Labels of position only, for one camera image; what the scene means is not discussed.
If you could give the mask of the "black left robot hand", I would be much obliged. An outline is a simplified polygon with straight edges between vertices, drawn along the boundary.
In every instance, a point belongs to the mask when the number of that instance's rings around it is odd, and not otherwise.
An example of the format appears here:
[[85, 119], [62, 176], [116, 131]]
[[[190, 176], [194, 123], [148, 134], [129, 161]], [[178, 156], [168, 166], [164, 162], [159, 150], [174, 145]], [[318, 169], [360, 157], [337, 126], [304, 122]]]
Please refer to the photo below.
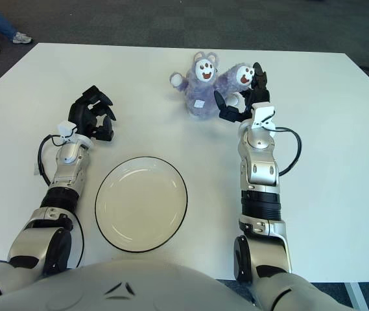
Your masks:
[[111, 141], [114, 135], [112, 121], [116, 121], [111, 110], [112, 101], [91, 86], [78, 98], [69, 110], [68, 121], [77, 127], [77, 133], [99, 141]]

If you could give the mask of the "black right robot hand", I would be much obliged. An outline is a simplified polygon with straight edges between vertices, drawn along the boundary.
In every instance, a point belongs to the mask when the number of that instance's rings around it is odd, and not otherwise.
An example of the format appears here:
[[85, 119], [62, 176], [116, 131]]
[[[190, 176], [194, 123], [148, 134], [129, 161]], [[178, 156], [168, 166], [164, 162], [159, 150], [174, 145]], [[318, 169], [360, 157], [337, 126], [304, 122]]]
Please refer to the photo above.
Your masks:
[[[251, 119], [253, 104], [270, 100], [266, 72], [258, 62], [251, 67], [245, 63], [237, 64], [217, 78], [213, 94], [221, 119], [230, 122]], [[244, 99], [243, 112], [230, 104], [230, 97], [237, 94]]]

